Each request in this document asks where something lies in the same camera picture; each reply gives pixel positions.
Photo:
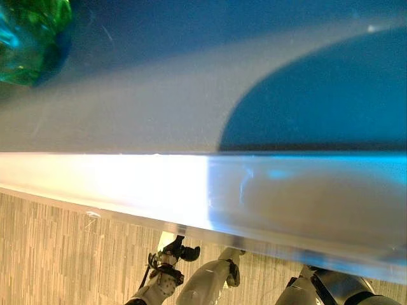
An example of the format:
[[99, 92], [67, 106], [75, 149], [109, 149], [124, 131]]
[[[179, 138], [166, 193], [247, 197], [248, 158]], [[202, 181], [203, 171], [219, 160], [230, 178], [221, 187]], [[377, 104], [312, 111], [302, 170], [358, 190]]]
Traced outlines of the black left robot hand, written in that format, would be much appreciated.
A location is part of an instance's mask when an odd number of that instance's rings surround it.
[[184, 236], [177, 235], [173, 241], [158, 250], [159, 254], [169, 255], [176, 261], [182, 259], [187, 262], [193, 262], [200, 256], [201, 248], [186, 247], [183, 245]]

